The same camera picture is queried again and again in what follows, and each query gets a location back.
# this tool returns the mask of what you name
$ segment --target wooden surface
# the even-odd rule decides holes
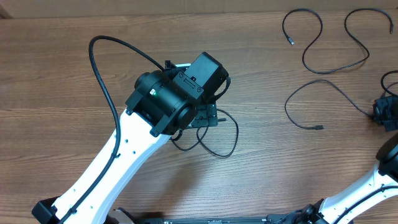
[[[396,0],[0,0],[6,18],[128,16],[221,12],[395,9]]]
[[[324,32],[307,53],[309,66],[326,70],[363,58],[344,30],[347,13],[320,12]],[[398,10],[388,13],[398,21]],[[291,46],[281,31],[284,16],[1,20],[0,223],[36,223],[30,214],[35,203],[69,189],[113,131],[111,112],[88,59],[88,42],[96,35],[125,40],[158,62],[192,62],[207,51],[231,75],[232,84],[218,107],[230,112],[240,129],[229,159],[217,159],[201,147],[181,152],[166,144],[140,168],[114,207],[174,218],[264,216],[300,209],[356,181],[393,133],[385,133],[327,85],[303,89],[288,105],[297,122],[323,124],[323,131],[294,126],[284,102],[304,83],[327,78],[371,111],[382,93],[380,77],[397,69],[398,34],[389,34],[381,14],[352,15],[348,27],[369,48],[370,58],[362,66],[321,76],[301,62],[303,49],[318,34],[318,21],[305,12],[292,14],[286,22],[295,40]],[[136,78],[155,70],[112,42],[98,42],[95,57],[119,111]],[[209,130],[205,142],[226,153],[233,132],[233,123],[220,124]],[[179,143],[194,142],[194,131],[186,131]],[[375,206],[356,223],[397,223],[397,199]]]

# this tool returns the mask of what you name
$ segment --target wooden table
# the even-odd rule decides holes
[[[201,147],[181,152],[166,144],[113,207],[133,215],[163,212],[169,218],[264,216],[300,209],[356,181],[393,133],[325,84],[303,89],[288,104],[297,122],[323,124],[323,131],[294,126],[284,103],[304,83],[326,78],[371,111],[382,93],[380,77],[398,68],[398,34],[389,34],[382,14],[353,14],[348,27],[369,48],[370,58],[321,76],[301,62],[319,22],[309,13],[291,15],[286,23],[295,41],[291,46],[281,29],[285,13],[1,20],[0,223],[36,223],[30,214],[35,203],[69,189],[113,131],[88,59],[88,42],[96,35],[125,40],[161,63],[192,62],[207,51],[231,75],[218,107],[230,112],[240,128],[229,159],[215,158]],[[308,65],[326,70],[363,58],[343,27],[348,11],[319,13],[324,31],[306,54]],[[398,10],[388,13],[398,22]],[[95,45],[95,57],[119,111],[137,77],[156,69],[107,41]],[[186,131],[179,143],[189,146],[195,139],[194,131]],[[232,122],[211,128],[205,140],[220,153],[228,152],[233,141]],[[397,223],[397,202],[375,206],[356,223]]]

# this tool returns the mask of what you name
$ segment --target wire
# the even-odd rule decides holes
[[[202,134],[201,137],[199,137],[199,130],[200,130],[201,128],[198,128],[198,129],[197,129],[197,139],[198,139],[198,141],[197,141],[193,146],[189,147],[188,149],[183,149],[183,148],[181,148],[179,145],[177,145],[177,143],[176,143],[176,141],[177,141],[178,139],[180,139],[180,137],[181,137],[181,135],[182,135],[182,131],[180,131],[179,134],[178,134],[178,136],[177,136],[175,139],[170,139],[170,140],[172,141],[172,143],[174,144],[174,146],[175,146],[177,149],[186,152],[186,151],[189,151],[189,150],[193,149],[193,148],[196,147],[198,144],[201,144],[210,154],[212,154],[212,155],[214,155],[214,156],[218,156],[218,157],[222,157],[222,158],[228,158],[229,156],[231,156],[232,153],[235,151],[236,145],[238,144],[239,126],[238,126],[238,123],[236,122],[236,120],[235,120],[228,112],[226,112],[226,111],[224,111],[224,110],[221,110],[221,109],[218,109],[218,108],[217,108],[217,111],[220,111],[220,112],[224,113],[226,116],[229,116],[229,118],[231,118],[231,120],[235,123],[235,126],[236,126],[236,137],[235,137],[234,146],[233,146],[232,150],[231,150],[228,154],[226,154],[226,155],[218,154],[218,153],[212,151],[209,147],[207,147],[207,146],[205,145],[205,143],[202,141],[203,138],[205,137],[207,131],[208,131],[208,128],[209,128],[208,126],[206,127],[206,130],[205,130],[205,132]]]
[[[398,84],[397,82],[390,84],[387,88],[384,86],[384,79],[385,79],[385,77],[388,76],[388,75],[390,75],[390,74],[392,74],[392,73],[398,73],[398,70],[387,72],[386,74],[384,74],[384,75],[381,77],[381,80],[380,80],[381,88],[383,88],[383,90],[384,90],[384,95],[385,95],[386,92],[387,92],[387,93],[390,94],[391,96],[398,96],[398,95],[396,95],[395,93],[393,93],[393,92],[391,92],[390,90],[388,90],[391,86]]]
[[[296,94],[296,92],[298,92],[299,90],[301,90],[302,88],[304,88],[304,87],[306,87],[306,86],[308,86],[308,85],[311,85],[311,84],[314,84],[314,83],[318,83],[318,82],[324,82],[324,83],[327,83],[327,84],[329,84],[329,85],[331,85],[333,88],[335,88],[337,91],[339,91],[357,110],[359,110],[361,113],[363,113],[363,114],[365,114],[366,116],[368,116],[368,117],[370,117],[370,118],[372,118],[373,117],[373,115],[371,115],[371,114],[369,114],[368,112],[366,112],[366,111],[364,111],[364,110],[362,110],[361,108],[359,108],[342,90],[340,90],[335,84],[333,84],[332,82],[330,82],[330,81],[328,81],[328,80],[314,80],[314,81],[311,81],[311,82],[309,82],[309,83],[306,83],[306,84],[304,84],[304,85],[302,85],[300,88],[298,88],[296,91],[294,91],[288,98],[287,98],[287,100],[286,100],[286,102],[285,102],[285,113],[286,113],[286,115],[287,115],[287,117],[290,119],[290,121],[292,122],[292,123],[294,123],[297,127],[299,127],[299,128],[303,128],[303,129],[307,129],[307,130],[322,130],[322,129],[324,129],[324,127],[323,127],[323,125],[316,125],[316,126],[312,126],[312,127],[306,127],[306,126],[302,126],[302,125],[299,125],[299,124],[297,124],[291,117],[290,117],[290,115],[289,115],[289,113],[287,112],[287,109],[286,109],[286,105],[287,105],[287,102],[290,100],[290,98],[294,95],[294,94]]]
[[[286,218],[287,218],[289,215],[291,215],[291,214],[293,214],[293,213],[297,213],[297,212],[302,212],[302,210],[294,210],[293,212],[290,212],[289,214],[285,215],[284,218],[281,218],[280,220],[278,220],[278,221],[276,221],[276,222],[272,222],[272,223],[266,222],[266,224],[276,224],[276,223],[280,223],[280,222],[286,220]]]
[[[346,216],[347,214],[349,214],[350,211],[352,211],[352,209],[356,208],[358,205],[361,205],[363,202],[365,202],[367,199],[375,196],[376,194],[378,194],[379,192],[384,192],[385,190],[389,190],[389,189],[398,189],[398,186],[387,186],[387,187],[381,187],[377,190],[375,190],[374,192],[370,193],[369,195],[367,195],[366,197],[362,198],[361,200],[359,200],[358,202],[356,202],[353,206],[351,206],[350,208],[346,209],[339,217],[338,219],[334,222],[334,224],[337,224],[338,222],[340,222],[340,220]]]
[[[89,55],[89,58],[90,58],[91,66],[93,67],[93,71],[94,71],[95,77],[97,78],[99,86],[101,87],[102,92],[104,93],[104,96],[106,98],[106,101],[108,102],[108,105],[109,105],[109,107],[111,108],[111,111],[112,111],[112,115],[113,115],[115,126],[116,126],[116,142],[115,142],[111,157],[109,158],[108,162],[106,163],[106,165],[103,168],[103,170],[101,171],[101,173],[97,176],[97,178],[90,185],[90,187],[86,190],[86,192],[76,201],[76,203],[61,218],[61,220],[58,222],[58,224],[64,223],[66,221],[66,219],[68,219],[70,217],[71,214],[74,214],[74,213],[77,212],[77,208],[79,207],[79,205],[87,198],[87,196],[98,185],[100,180],[104,177],[105,173],[110,168],[110,166],[111,166],[112,162],[114,161],[114,159],[120,156],[120,154],[118,154],[119,145],[120,145],[120,139],[121,139],[120,120],[119,120],[118,112],[116,111],[116,107],[114,106],[114,104],[112,102],[111,96],[109,95],[109,92],[106,89],[105,84],[102,81],[101,75],[100,75],[100,73],[99,73],[99,71],[97,69],[97,66],[95,64],[93,46],[94,46],[94,43],[97,40],[111,40],[111,41],[114,41],[116,43],[122,44],[122,45],[124,45],[126,47],[129,47],[131,50],[137,52],[138,54],[140,54],[141,56],[143,56],[144,58],[148,59],[150,62],[155,64],[162,71],[164,71],[164,68],[159,63],[157,63],[154,59],[150,58],[144,52],[140,51],[139,49],[135,48],[134,46],[132,46],[129,43],[126,43],[126,42],[124,42],[122,40],[119,40],[117,38],[114,38],[114,37],[108,37],[108,36],[104,36],[104,35],[99,35],[97,37],[92,38],[92,40],[90,41],[90,44],[88,45],[88,55]]]
[[[303,52],[303,56],[302,56],[302,62],[303,62],[303,64],[304,64],[305,68],[308,69],[309,71],[313,72],[313,73],[320,74],[320,75],[326,75],[326,74],[330,74],[330,73],[336,72],[336,71],[341,70],[341,69],[344,69],[344,68],[350,68],[350,67],[352,67],[352,66],[354,66],[354,65],[357,65],[357,64],[359,64],[359,63],[364,62],[366,59],[369,58],[369,56],[370,56],[369,50],[368,50],[368,49],[365,47],[365,45],[363,45],[356,37],[354,37],[354,35],[352,35],[352,34],[348,31],[348,28],[347,28],[347,19],[348,19],[348,17],[349,17],[352,13],[358,12],[358,11],[376,11],[376,12],[380,12],[380,13],[384,14],[385,16],[387,16],[387,18],[390,20],[390,33],[391,33],[391,34],[392,34],[393,30],[394,30],[394,24],[393,24],[393,22],[392,22],[391,16],[390,16],[389,14],[387,14],[386,12],[384,12],[383,10],[374,9],[374,8],[364,8],[364,9],[355,9],[355,10],[351,11],[351,12],[346,16],[346,19],[344,20],[344,28],[346,29],[347,34],[348,34],[355,42],[357,42],[361,47],[363,47],[363,49],[365,49],[365,51],[366,51],[366,53],[367,53],[367,56],[366,56],[365,58],[363,58],[362,60],[359,60],[359,61],[357,61],[357,62],[355,62],[355,63],[350,64],[350,65],[346,65],[346,66],[343,66],[343,67],[340,67],[340,68],[336,68],[336,69],[333,69],[333,70],[329,70],[329,71],[325,71],[325,72],[319,72],[319,71],[316,71],[316,70],[311,69],[311,68],[305,63],[305,53],[306,53],[307,50],[311,47],[311,45],[312,45],[315,41],[318,40],[319,36],[321,36],[321,34],[322,34],[323,22],[322,22],[321,17],[319,16],[319,14],[316,13],[315,11],[311,10],[311,9],[294,9],[294,10],[288,12],[288,13],[286,14],[286,16],[284,17],[284,20],[283,20],[283,22],[282,22],[282,30],[283,30],[283,32],[284,32],[284,34],[285,34],[285,36],[286,36],[286,39],[289,41],[289,43],[290,43],[291,45],[294,45],[293,39],[292,39],[291,37],[289,37],[289,35],[287,35],[287,33],[286,33],[286,31],[285,31],[285,20],[286,20],[287,16],[290,15],[291,13],[293,13],[293,12],[303,12],[303,11],[305,11],[305,12],[311,12],[312,14],[316,15],[316,16],[318,17],[318,20],[319,20],[320,24],[321,24],[321,28],[320,28],[319,34],[318,34],[317,37],[311,42],[311,44],[309,44],[309,45],[305,48],[305,50],[304,50],[304,52]]]

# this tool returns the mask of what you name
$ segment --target metal connector tip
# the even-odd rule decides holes
[[[291,37],[289,37],[289,38],[287,39],[287,41],[289,41],[289,43],[290,43],[291,45],[294,45],[294,41],[293,41],[293,39],[292,39]]]

